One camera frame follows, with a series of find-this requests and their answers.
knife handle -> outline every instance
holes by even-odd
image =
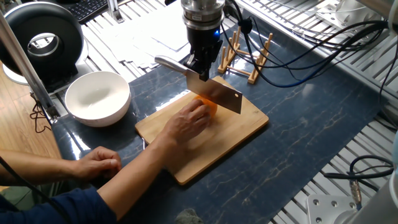
[[[159,64],[161,64],[161,65],[163,65],[163,66],[165,66],[165,67],[167,67],[167,68],[169,68],[171,70],[175,70],[176,72],[180,72],[180,73],[182,73],[184,75],[186,75],[186,72],[188,70],[187,67],[183,66],[182,64],[180,64],[180,63],[176,62],[175,60],[173,60],[173,59],[171,59],[169,57],[166,57],[166,56],[161,56],[161,55],[160,56],[156,56],[155,57],[155,62],[159,63]]]

metal grate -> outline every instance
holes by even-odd
[[[317,11],[329,4],[338,4],[339,1],[337,0],[239,0],[239,3],[243,8],[271,25],[276,26],[307,47],[311,47],[312,45],[298,35],[292,34],[278,23],[297,30],[300,30],[299,27],[304,27],[308,30],[302,32],[302,34],[319,39],[327,38],[327,35],[319,34],[319,32],[336,32],[334,27],[329,26],[329,24],[317,17]],[[347,35],[342,35],[331,41],[341,43],[346,37]],[[377,89],[381,86],[381,82],[386,77],[386,73],[392,63],[396,43],[396,38],[391,37],[388,32],[385,32],[378,38],[373,47],[354,54],[337,66],[363,82],[368,83],[372,88]],[[331,54],[331,51],[318,48],[316,49],[316,53],[326,57]],[[341,60],[345,55],[346,53],[342,53],[336,59]],[[398,64],[394,65],[394,69],[386,82],[385,88],[388,92],[387,97],[394,101],[398,100],[397,66]]]
[[[347,144],[292,200],[271,219],[270,223],[309,223],[307,217],[307,198],[311,194],[324,194],[336,196],[350,196],[349,183],[347,180],[326,179],[323,173],[339,172],[345,174],[349,170],[349,164],[353,159],[362,155],[376,155],[391,159],[392,142],[395,133],[387,129],[383,124],[387,122],[376,117],[365,126],[354,139]],[[366,169],[370,166],[382,165],[375,160],[361,161],[356,164],[356,171]],[[367,174],[380,172],[380,169],[371,169]],[[389,177],[372,179],[369,182],[377,187],[382,187]],[[375,191],[367,186],[361,185],[361,193],[364,201],[369,200]]]

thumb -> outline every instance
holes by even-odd
[[[98,168],[100,170],[108,170],[118,168],[119,162],[116,159],[104,159],[98,162]]]

paper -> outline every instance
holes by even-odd
[[[120,62],[153,68],[157,66],[156,55],[179,61],[190,51],[182,12],[180,1],[176,1],[133,21],[109,27],[101,38]]]

cutting board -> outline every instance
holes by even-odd
[[[221,77],[216,77],[214,80],[231,86]],[[150,144],[166,122],[195,96],[196,94],[190,92],[138,122],[137,132]],[[180,185],[186,184],[267,123],[268,117],[245,97],[242,98],[241,114],[218,106],[210,125],[197,137],[191,139],[184,153],[167,164],[167,168]]]

